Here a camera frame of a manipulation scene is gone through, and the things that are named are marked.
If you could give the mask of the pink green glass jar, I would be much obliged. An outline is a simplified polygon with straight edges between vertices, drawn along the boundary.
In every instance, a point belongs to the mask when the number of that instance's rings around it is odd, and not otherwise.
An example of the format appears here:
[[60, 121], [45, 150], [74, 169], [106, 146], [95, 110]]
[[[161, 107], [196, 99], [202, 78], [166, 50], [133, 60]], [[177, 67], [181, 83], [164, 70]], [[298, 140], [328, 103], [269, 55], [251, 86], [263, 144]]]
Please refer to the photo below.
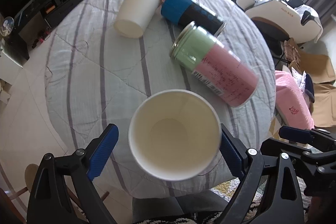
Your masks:
[[245, 104], [257, 89], [256, 73], [195, 22], [176, 38], [170, 57], [231, 107]]

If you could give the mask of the blue black can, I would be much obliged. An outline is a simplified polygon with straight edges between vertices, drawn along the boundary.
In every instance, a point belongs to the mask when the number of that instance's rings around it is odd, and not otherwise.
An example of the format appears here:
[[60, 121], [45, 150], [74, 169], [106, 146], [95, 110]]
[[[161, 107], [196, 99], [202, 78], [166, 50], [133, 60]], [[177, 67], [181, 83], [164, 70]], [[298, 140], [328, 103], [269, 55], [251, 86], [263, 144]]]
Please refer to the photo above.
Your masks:
[[165, 0], [161, 15], [175, 25], [186, 27], [195, 22], [213, 36], [218, 37], [225, 27], [225, 21], [214, 11], [198, 4], [196, 0]]

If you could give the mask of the pink towel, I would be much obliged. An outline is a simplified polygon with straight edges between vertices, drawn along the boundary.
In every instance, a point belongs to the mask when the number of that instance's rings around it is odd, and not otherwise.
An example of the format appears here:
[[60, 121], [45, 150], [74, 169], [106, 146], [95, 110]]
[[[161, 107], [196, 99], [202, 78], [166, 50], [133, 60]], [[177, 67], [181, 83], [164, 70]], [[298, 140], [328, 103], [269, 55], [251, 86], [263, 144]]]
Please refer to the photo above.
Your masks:
[[303, 130], [314, 128], [314, 121], [302, 92], [293, 76], [284, 71], [275, 71], [276, 109], [285, 124]]

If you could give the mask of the white massage chair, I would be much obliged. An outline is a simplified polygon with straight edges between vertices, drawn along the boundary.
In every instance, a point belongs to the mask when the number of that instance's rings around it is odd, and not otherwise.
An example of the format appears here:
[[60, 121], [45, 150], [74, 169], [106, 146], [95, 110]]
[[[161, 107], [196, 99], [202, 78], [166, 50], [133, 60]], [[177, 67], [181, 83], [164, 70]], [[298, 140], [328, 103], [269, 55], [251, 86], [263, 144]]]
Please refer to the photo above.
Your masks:
[[302, 0], [232, 0], [256, 24], [260, 32], [297, 44], [316, 42], [323, 33], [318, 13]]

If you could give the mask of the white paper cup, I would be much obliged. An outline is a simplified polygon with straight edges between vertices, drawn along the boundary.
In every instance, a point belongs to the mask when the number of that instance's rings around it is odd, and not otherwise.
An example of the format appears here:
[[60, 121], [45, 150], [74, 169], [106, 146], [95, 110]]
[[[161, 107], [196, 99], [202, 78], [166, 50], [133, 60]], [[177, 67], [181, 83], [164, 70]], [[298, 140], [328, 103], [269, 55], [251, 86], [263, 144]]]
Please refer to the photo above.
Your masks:
[[114, 29], [126, 38], [143, 36], [162, 0], [123, 0]]
[[166, 90], [142, 102], [128, 131], [131, 153], [148, 174], [183, 181], [202, 173], [219, 152], [221, 123], [200, 95]]

